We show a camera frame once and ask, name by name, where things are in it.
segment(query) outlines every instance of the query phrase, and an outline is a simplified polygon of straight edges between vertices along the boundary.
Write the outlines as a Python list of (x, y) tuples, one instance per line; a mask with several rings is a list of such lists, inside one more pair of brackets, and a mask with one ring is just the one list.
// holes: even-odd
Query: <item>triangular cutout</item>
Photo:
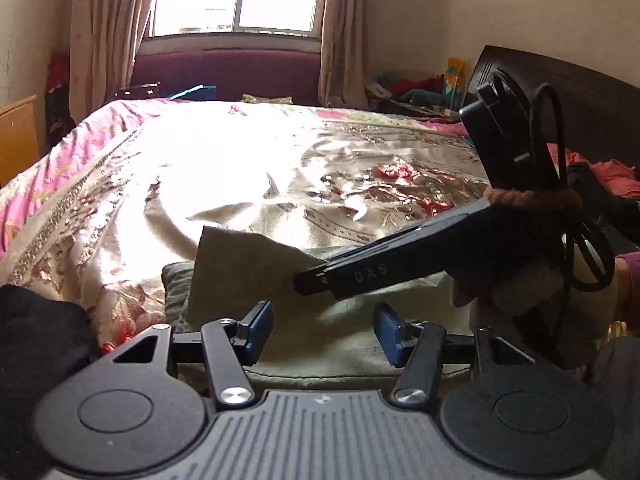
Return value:
[(156, 343), (158, 336), (152, 335), (145, 337), (137, 343), (133, 348), (129, 348), (122, 355), (116, 357), (114, 363), (150, 363), (154, 359), (156, 351)]

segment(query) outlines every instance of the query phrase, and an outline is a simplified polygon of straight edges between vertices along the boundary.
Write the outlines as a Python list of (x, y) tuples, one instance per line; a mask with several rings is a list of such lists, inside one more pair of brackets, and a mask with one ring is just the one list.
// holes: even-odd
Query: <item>wooden cabinet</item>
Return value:
[(36, 96), (0, 108), (0, 186), (40, 157), (33, 102)]

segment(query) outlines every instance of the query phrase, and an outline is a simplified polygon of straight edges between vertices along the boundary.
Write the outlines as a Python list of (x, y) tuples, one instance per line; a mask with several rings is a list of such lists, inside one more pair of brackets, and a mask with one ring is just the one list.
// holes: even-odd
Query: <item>purple sofa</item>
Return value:
[(220, 48), (138, 56), (130, 84), (160, 82), (164, 95), (208, 84), (221, 101), (291, 96), (294, 104), (319, 106), (319, 75), (319, 54)]

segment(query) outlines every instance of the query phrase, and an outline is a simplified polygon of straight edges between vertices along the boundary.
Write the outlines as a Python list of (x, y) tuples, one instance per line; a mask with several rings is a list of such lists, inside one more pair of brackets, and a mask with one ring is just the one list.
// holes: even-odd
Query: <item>curtain fold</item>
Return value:
[(129, 85), (151, 1), (72, 1), (69, 111), (76, 122)]
[(365, 0), (326, 0), (319, 98), (325, 106), (366, 109)]

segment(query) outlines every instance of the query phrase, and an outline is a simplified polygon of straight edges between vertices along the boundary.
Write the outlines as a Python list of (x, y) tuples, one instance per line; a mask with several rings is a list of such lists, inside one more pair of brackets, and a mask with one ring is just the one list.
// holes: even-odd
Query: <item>brown fuzzy band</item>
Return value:
[(573, 189), (553, 191), (515, 191), (494, 189), (489, 186), (484, 190), (484, 197), (492, 204), (508, 207), (543, 211), (566, 211), (582, 209), (582, 198)]

